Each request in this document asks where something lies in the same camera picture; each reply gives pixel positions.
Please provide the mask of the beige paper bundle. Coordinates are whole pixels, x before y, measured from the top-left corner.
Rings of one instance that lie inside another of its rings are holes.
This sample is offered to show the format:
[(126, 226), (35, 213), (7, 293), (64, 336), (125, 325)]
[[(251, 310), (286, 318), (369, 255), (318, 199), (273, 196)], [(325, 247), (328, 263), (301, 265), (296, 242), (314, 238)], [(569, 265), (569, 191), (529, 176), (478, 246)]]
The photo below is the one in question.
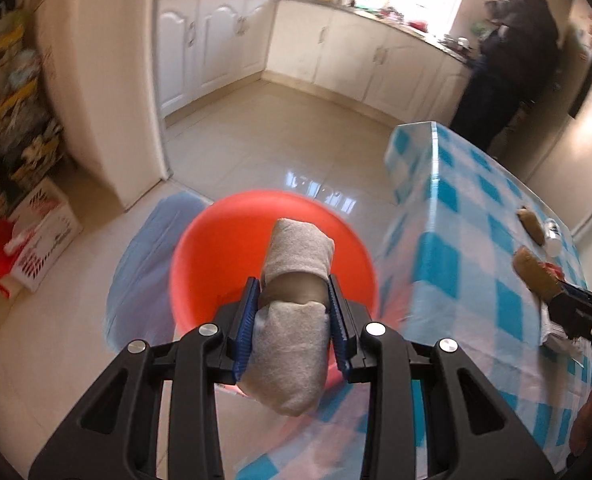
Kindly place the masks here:
[(273, 226), (239, 388), (281, 415), (312, 411), (324, 391), (334, 252), (334, 241), (312, 223), (280, 218)]

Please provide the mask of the grey mailer bag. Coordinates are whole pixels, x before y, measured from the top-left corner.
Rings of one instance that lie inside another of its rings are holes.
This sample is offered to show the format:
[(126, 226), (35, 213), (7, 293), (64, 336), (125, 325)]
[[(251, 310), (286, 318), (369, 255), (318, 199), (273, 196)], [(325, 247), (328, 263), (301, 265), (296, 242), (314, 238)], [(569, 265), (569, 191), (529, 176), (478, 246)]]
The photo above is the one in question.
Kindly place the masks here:
[(542, 347), (568, 356), (578, 363), (588, 355), (588, 350), (591, 350), (588, 344), (581, 338), (570, 339), (564, 329), (550, 318), (550, 312), (544, 302), (540, 304), (540, 321)]

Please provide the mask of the red snack wrapper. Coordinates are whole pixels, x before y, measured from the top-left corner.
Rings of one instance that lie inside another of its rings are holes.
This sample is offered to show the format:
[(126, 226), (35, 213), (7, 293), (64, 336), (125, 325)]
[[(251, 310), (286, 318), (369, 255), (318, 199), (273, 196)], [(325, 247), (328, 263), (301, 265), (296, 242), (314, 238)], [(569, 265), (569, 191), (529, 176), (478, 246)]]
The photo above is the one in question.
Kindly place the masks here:
[(565, 273), (561, 269), (561, 267), (558, 266), (558, 264), (551, 263), (551, 262), (544, 262), (543, 266), (547, 270), (548, 273), (552, 274), (559, 281), (563, 281), (565, 279)]

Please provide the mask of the brown kiwi fruit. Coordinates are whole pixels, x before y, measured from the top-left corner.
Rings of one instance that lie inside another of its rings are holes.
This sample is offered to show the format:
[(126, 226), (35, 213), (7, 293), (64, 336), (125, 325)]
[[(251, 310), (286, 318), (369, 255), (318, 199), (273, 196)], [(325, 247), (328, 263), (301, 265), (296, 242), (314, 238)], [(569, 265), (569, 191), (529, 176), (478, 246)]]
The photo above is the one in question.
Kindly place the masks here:
[(518, 208), (516, 216), (531, 240), (542, 247), (545, 244), (545, 231), (542, 223), (538, 220), (538, 216), (527, 207)]
[(527, 289), (544, 304), (562, 293), (558, 277), (526, 246), (520, 246), (512, 256), (512, 268)]

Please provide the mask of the clear plastic bottle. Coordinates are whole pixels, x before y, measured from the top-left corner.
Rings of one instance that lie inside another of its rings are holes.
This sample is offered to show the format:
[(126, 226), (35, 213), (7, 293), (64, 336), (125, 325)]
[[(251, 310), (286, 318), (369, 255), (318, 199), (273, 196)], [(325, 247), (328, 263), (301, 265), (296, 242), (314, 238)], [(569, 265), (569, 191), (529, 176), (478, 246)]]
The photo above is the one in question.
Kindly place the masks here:
[(550, 258), (560, 256), (564, 244), (564, 238), (561, 235), (560, 227), (553, 218), (548, 218), (543, 224), (544, 230), (544, 248)]

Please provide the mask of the blue floor mat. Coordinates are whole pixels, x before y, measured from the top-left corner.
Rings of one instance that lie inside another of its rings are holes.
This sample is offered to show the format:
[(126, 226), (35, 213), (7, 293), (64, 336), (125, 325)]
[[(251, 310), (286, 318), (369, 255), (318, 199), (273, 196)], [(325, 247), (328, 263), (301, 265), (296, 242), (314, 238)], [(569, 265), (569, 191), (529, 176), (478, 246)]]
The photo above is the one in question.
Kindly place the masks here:
[(208, 204), (189, 192), (159, 200), (121, 256), (106, 300), (104, 335), (121, 351), (134, 339), (151, 346), (173, 341), (169, 280), (173, 253)]

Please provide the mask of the red plastic bucket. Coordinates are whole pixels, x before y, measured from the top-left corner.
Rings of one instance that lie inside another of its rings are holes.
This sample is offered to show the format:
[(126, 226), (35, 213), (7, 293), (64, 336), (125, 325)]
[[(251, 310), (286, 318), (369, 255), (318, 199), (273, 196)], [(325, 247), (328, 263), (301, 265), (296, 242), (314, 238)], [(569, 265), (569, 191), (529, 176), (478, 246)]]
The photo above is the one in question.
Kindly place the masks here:
[[(261, 285), (265, 254), (273, 226), (280, 218), (312, 223), (334, 241), (329, 279), (337, 278), (343, 296), (363, 304), (371, 316), (376, 302), (373, 264), (346, 222), (313, 200), (286, 192), (253, 191), (208, 207), (189, 225), (177, 245), (170, 292), (182, 337), (211, 322), (220, 307), (238, 301), (249, 278), (256, 278)], [(330, 336), (326, 384), (336, 377), (343, 375)]]

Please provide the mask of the blue checkered tablecloth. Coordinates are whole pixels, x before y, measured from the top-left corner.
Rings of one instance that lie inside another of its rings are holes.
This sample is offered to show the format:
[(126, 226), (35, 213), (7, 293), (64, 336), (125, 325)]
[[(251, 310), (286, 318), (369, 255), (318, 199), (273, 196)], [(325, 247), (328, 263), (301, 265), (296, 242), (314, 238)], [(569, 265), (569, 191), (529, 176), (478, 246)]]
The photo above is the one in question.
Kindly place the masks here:
[[(376, 318), (407, 340), (450, 337), (519, 416), (550, 460), (565, 468), (569, 434), (592, 386), (592, 348), (572, 358), (541, 344), (541, 308), (512, 268), (520, 246), (542, 252), (518, 220), (525, 206), (553, 218), (562, 235), (554, 259), (565, 279), (588, 288), (569, 230), (526, 185), (437, 122), (397, 127), (385, 166), (397, 215), (381, 249)], [(368, 385), (340, 382), (313, 414), (285, 420), (276, 443), (238, 466), (235, 479), (358, 479)]]

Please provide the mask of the white red carton box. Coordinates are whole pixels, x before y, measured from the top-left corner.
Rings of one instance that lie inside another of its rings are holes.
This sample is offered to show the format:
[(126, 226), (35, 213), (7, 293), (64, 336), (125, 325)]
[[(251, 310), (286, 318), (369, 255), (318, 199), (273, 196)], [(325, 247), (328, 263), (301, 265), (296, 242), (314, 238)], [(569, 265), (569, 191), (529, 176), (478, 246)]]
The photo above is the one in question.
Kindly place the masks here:
[(82, 231), (64, 192), (44, 178), (6, 219), (0, 220), (0, 296), (35, 292)]

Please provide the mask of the person in black jacket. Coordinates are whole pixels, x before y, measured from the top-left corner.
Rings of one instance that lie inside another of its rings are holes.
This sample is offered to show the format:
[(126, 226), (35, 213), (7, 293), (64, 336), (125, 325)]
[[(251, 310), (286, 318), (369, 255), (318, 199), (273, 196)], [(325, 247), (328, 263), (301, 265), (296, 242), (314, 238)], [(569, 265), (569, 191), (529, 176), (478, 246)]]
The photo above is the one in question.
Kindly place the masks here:
[(558, 59), (559, 32), (546, 0), (490, 0), (492, 32), (460, 98), (450, 129), (479, 150), (510, 123), (522, 103), (535, 100)]

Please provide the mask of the cluttered storage shelf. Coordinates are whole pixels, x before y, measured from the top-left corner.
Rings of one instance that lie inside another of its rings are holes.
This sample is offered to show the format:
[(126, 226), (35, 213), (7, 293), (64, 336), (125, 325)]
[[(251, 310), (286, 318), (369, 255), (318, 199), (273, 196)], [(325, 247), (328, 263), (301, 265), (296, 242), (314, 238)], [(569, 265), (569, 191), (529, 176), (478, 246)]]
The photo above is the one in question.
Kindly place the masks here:
[(26, 45), (26, 16), (0, 18), (0, 219), (64, 155), (63, 127), (41, 88), (39, 53)]

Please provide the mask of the white refrigerator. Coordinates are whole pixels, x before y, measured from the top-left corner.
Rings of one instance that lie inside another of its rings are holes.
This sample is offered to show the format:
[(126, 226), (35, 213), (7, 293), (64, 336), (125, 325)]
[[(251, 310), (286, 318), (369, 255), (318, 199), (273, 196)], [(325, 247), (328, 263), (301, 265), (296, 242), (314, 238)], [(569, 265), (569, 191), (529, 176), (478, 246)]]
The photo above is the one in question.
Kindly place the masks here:
[(158, 0), (41, 0), (44, 84), (75, 162), (130, 208), (168, 177), (156, 100)]

